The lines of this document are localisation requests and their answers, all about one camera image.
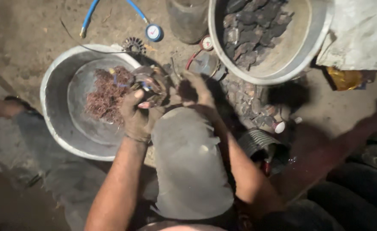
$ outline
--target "gear-shaped metal part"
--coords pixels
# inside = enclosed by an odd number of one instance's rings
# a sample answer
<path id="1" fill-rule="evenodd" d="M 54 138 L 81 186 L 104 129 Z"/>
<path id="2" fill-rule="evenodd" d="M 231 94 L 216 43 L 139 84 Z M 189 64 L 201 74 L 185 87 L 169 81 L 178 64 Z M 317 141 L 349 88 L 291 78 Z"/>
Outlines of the gear-shaped metal part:
<path id="1" fill-rule="evenodd" d="M 128 52 L 137 52 L 140 54 L 146 54 L 146 48 L 141 39 L 136 37 L 129 37 L 123 41 L 123 48 Z"/>

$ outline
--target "metal bucket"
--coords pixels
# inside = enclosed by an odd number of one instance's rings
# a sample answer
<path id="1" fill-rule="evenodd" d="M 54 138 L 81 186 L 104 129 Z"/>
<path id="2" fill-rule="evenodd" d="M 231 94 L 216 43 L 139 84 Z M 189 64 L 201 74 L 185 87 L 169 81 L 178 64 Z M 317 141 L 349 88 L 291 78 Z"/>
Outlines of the metal bucket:
<path id="1" fill-rule="evenodd" d="M 110 46 L 86 45 L 102 52 L 119 52 Z M 112 161 L 123 130 L 115 124 L 96 121 L 84 112 L 87 93 L 94 90 L 94 70 L 117 65 L 129 71 L 140 66 L 126 53 L 103 54 L 76 46 L 61 54 L 46 71 L 40 100 L 53 138 L 69 152 L 92 160 Z"/>
<path id="2" fill-rule="evenodd" d="M 236 76 L 257 85 L 274 85 L 286 82 L 306 67 L 319 51 L 334 15 L 332 0 L 289 0 L 283 7 L 294 12 L 287 30 L 280 36 L 281 42 L 271 50 L 267 58 L 250 71 L 238 68 L 224 53 L 217 31 L 224 12 L 219 0 L 210 0 L 209 33 L 220 60 Z"/>

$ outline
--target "metal rim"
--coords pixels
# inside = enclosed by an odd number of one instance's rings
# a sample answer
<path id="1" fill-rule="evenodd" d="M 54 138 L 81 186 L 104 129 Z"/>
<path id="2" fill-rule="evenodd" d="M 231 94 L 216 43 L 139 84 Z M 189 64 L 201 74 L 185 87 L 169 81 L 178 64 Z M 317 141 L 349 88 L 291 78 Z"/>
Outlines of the metal rim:
<path id="1" fill-rule="evenodd" d="M 110 46 L 106 45 L 101 45 L 101 44 L 88 44 L 84 45 L 85 47 L 88 47 L 90 49 L 102 51 L 102 52 L 118 52 L 118 49 L 115 49 Z M 101 160 L 101 161 L 112 161 L 114 160 L 115 154 L 113 156 L 108 156 L 108 157 L 101 157 L 101 156 L 96 156 L 96 155 L 91 155 L 86 152 L 83 152 L 81 150 L 76 149 L 75 147 L 71 146 L 68 144 L 64 139 L 62 139 L 55 131 L 52 123 L 50 122 L 48 111 L 46 108 L 46 86 L 47 82 L 49 80 L 50 74 L 52 71 L 57 67 L 62 61 L 66 60 L 67 58 L 71 57 L 74 54 L 78 54 L 84 51 L 89 51 L 88 49 L 81 47 L 81 46 L 76 46 L 73 47 L 65 52 L 63 52 L 61 55 L 59 55 L 49 66 L 47 69 L 46 73 L 44 74 L 42 84 L 40 86 L 40 102 L 42 104 L 42 111 L 43 111 L 43 116 L 44 120 L 46 122 L 47 128 L 49 129 L 50 133 L 52 134 L 53 138 L 56 140 L 56 142 L 62 146 L 65 150 L 78 155 L 83 158 L 91 159 L 91 160 Z M 134 68 L 137 68 L 140 65 L 139 62 L 137 62 L 134 58 L 132 58 L 130 55 L 126 53 L 120 53 L 120 54 L 113 54 L 116 55 L 120 58 L 122 58 L 124 61 L 128 62 L 130 65 L 132 65 Z"/>
<path id="2" fill-rule="evenodd" d="M 243 80 L 257 84 L 257 85 L 275 85 L 284 83 L 288 80 L 291 80 L 296 76 L 298 73 L 300 73 L 313 59 L 314 55 L 319 51 L 321 45 L 323 44 L 323 41 L 325 39 L 325 36 L 327 35 L 331 22 L 333 20 L 334 16 L 334 1 L 327 1 L 327 13 L 325 15 L 324 19 L 324 25 L 321 30 L 321 33 L 318 36 L 317 41 L 315 42 L 313 48 L 310 50 L 306 58 L 291 72 L 288 74 L 281 76 L 279 78 L 275 79 L 262 79 L 262 78 L 255 78 L 251 77 L 248 74 L 244 73 L 242 70 L 240 70 L 224 53 L 224 50 L 222 46 L 220 45 L 220 42 L 217 38 L 217 30 L 216 30 L 216 4 L 218 0 L 210 0 L 209 3 L 209 12 L 208 12 L 208 26 L 210 31 L 210 36 L 212 38 L 214 50 L 217 53 L 217 56 L 220 58 L 220 60 L 226 65 L 227 69 L 232 71 L 232 73 Z"/>

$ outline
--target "hand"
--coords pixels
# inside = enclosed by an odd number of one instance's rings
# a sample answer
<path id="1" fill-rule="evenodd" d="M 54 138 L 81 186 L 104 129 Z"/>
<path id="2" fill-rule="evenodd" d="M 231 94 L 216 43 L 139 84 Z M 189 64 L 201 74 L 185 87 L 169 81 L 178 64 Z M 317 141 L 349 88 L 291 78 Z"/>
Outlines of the hand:
<path id="1" fill-rule="evenodd" d="M 186 99 L 186 102 L 184 102 L 183 105 L 196 109 L 199 113 L 204 114 L 211 121 L 220 118 L 216 110 L 216 105 L 214 104 L 212 93 L 206 86 L 206 83 L 204 82 L 201 75 L 193 73 L 191 71 L 185 71 L 181 73 L 181 75 L 189 81 L 190 85 L 196 90 L 198 96 L 197 102 L 187 102 Z M 179 89 L 181 95 L 183 95 L 183 91 L 184 89 Z"/>
<path id="2" fill-rule="evenodd" d="M 150 141 L 151 130 L 155 122 L 164 114 L 164 107 L 149 109 L 137 108 L 143 99 L 142 89 L 129 93 L 124 97 L 121 113 L 124 119 L 124 129 L 128 137 L 148 143 Z"/>

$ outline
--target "blue hose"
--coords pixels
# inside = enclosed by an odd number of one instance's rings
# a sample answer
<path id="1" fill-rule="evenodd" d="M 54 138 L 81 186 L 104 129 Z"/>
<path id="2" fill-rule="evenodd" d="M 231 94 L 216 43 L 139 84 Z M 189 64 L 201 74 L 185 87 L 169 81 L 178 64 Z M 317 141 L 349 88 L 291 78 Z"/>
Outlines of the blue hose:
<path id="1" fill-rule="evenodd" d="M 126 2 L 128 2 L 137 11 L 137 13 L 140 15 L 141 18 L 143 18 L 143 20 L 146 23 L 149 23 L 147 18 L 144 16 L 143 12 L 141 12 L 141 10 L 131 0 L 126 0 Z"/>
<path id="2" fill-rule="evenodd" d="M 82 30 L 80 31 L 81 38 L 85 37 L 87 26 L 90 22 L 90 18 L 92 17 L 93 11 L 96 8 L 98 2 L 99 0 L 93 0 L 92 4 L 90 5 L 89 11 L 87 12 L 85 20 L 83 21 Z"/>

